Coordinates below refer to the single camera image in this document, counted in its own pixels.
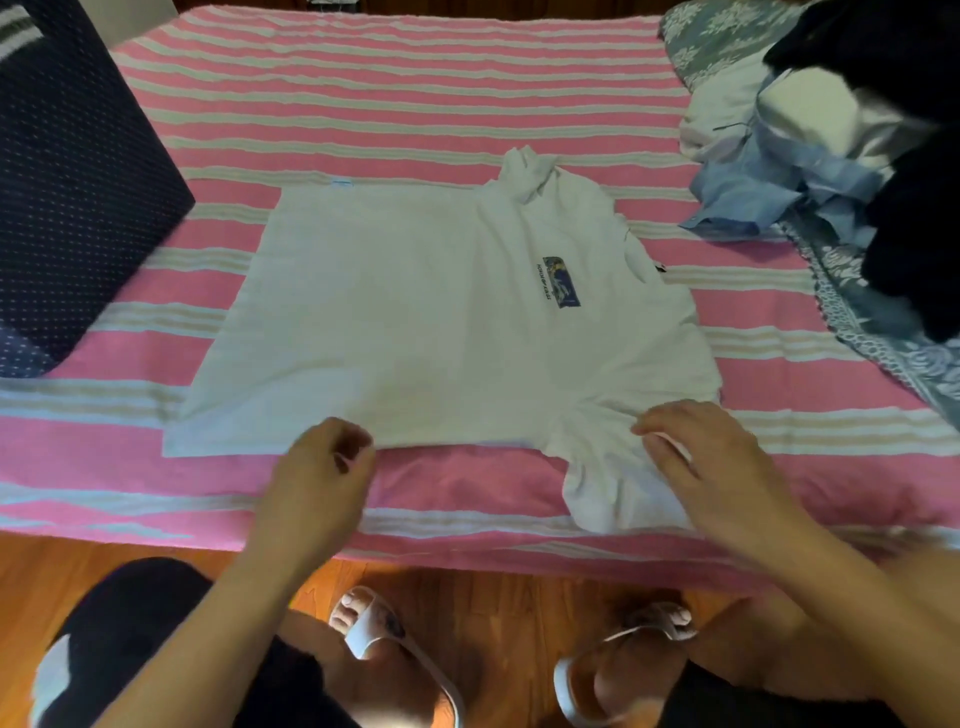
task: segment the sandal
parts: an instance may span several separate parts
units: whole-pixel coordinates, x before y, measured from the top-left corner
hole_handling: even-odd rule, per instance
[[[437,664],[414,642],[413,638],[407,634],[403,628],[402,622],[396,616],[394,608],[390,606],[386,599],[380,596],[373,589],[367,587],[353,587],[350,592],[361,592],[370,598],[370,606],[364,610],[363,614],[357,618],[357,621],[347,630],[344,641],[353,656],[357,660],[363,660],[364,655],[370,646],[380,640],[393,640],[400,644],[404,649],[413,655],[427,673],[446,693],[446,697],[453,707],[453,725],[454,728],[463,728],[463,718],[467,714],[464,706],[464,699],[460,696],[460,691],[449,681]]]
[[[683,618],[677,619],[678,613],[685,612]],[[624,629],[594,643],[587,649],[581,650],[572,657],[565,657],[557,663],[553,670],[553,689],[557,694],[557,702],[564,716],[575,728],[605,728],[623,720],[625,716],[609,717],[596,705],[586,715],[583,707],[578,706],[573,694],[573,664],[581,657],[603,645],[621,638],[633,635],[641,629],[660,630],[671,642],[682,642],[695,637],[697,630],[692,626],[689,612],[679,604],[659,601],[643,609],[633,612],[624,623]]]

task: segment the white dot pattern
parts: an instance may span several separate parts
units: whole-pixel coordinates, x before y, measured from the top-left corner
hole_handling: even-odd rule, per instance
[[[18,4],[43,38],[0,61],[0,376],[25,378],[73,351],[194,199],[77,0]]]

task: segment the t-shirt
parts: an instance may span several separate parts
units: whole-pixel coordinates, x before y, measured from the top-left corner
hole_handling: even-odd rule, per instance
[[[476,188],[285,188],[163,448],[281,453],[338,416],[380,448],[560,457],[587,530],[682,525],[629,428],[719,386],[689,291],[663,282],[612,200],[512,150]]]

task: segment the pink striped bedsheet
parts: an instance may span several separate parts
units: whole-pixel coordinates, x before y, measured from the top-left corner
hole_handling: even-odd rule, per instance
[[[72,356],[0,384],[0,527],[237,549],[274,462],[164,459],[176,411],[285,184],[470,185],[530,144],[604,185],[693,290],[724,402],[822,522],[852,537],[960,526],[960,436],[828,333],[792,246],[704,241],[678,153],[688,95],[658,19],[506,23],[207,7],[114,56],[197,197]],[[734,588],[704,541],[579,531],[564,463],[479,447],[384,452],[348,555]]]

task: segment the hand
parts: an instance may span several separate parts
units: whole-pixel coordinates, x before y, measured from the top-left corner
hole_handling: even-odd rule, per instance
[[[693,525],[720,546],[766,565],[816,527],[756,437],[716,404],[662,404],[640,417],[632,432],[643,436]],[[691,464],[655,432],[683,445]]]
[[[375,461],[357,425],[331,417],[308,429],[276,462],[245,552],[298,588],[356,530]]]

